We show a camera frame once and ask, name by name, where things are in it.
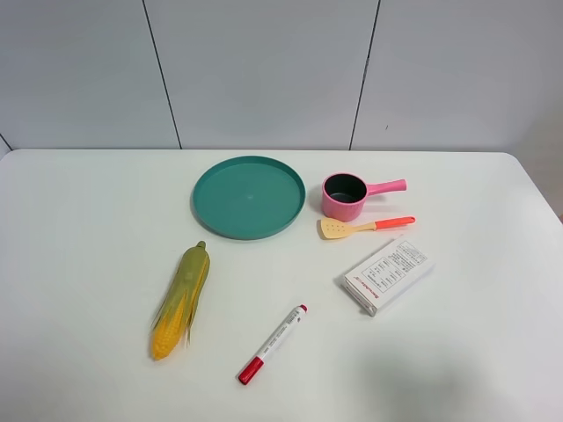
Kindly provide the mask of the toy corn cob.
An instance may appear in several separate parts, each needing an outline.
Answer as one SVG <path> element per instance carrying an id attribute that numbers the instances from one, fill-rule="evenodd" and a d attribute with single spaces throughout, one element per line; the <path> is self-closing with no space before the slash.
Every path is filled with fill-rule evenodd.
<path id="1" fill-rule="evenodd" d="M 204 241 L 183 254 L 151 330 L 150 357 L 153 360 L 168 357 L 181 340 L 189 343 L 209 268 L 210 257 Z"/>

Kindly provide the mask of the pink toy saucepan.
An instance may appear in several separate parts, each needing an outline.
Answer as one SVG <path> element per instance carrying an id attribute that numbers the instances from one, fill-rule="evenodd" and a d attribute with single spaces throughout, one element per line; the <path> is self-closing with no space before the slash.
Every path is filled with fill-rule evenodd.
<path id="1" fill-rule="evenodd" d="M 406 189 L 404 179 L 367 184 L 353 174 L 336 173 L 327 177 L 322 184 L 322 212 L 328 218 L 351 222 L 361 214 L 369 196 Z"/>

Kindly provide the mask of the white cardboard box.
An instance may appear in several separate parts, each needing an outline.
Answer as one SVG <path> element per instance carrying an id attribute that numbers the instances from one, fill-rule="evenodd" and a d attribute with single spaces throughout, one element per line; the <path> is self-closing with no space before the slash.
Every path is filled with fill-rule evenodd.
<path id="1" fill-rule="evenodd" d="M 346 273 L 342 286 L 374 317 L 428 275 L 434 266 L 425 244 L 416 238 L 400 236 Z"/>

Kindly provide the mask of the red whiteboard marker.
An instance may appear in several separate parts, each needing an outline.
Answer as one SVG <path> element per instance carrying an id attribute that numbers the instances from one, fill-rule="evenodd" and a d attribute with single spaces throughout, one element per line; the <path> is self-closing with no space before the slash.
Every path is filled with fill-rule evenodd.
<path id="1" fill-rule="evenodd" d="M 283 343 L 288 335 L 301 322 L 307 314 L 307 307 L 304 304 L 293 308 L 276 329 L 269 335 L 267 340 L 256 351 L 253 357 L 238 374 L 238 381 L 247 385 L 252 378 L 260 371 L 266 363 L 268 357 Z"/>

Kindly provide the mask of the teal round plate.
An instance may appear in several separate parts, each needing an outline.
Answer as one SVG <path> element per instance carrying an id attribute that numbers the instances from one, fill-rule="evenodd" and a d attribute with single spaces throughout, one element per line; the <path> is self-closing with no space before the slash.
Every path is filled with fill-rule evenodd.
<path id="1" fill-rule="evenodd" d="M 304 182 L 287 164 L 266 156 L 237 156 L 200 176 L 191 205 L 197 220 L 215 234 L 258 240 L 285 230 L 305 200 Z"/>

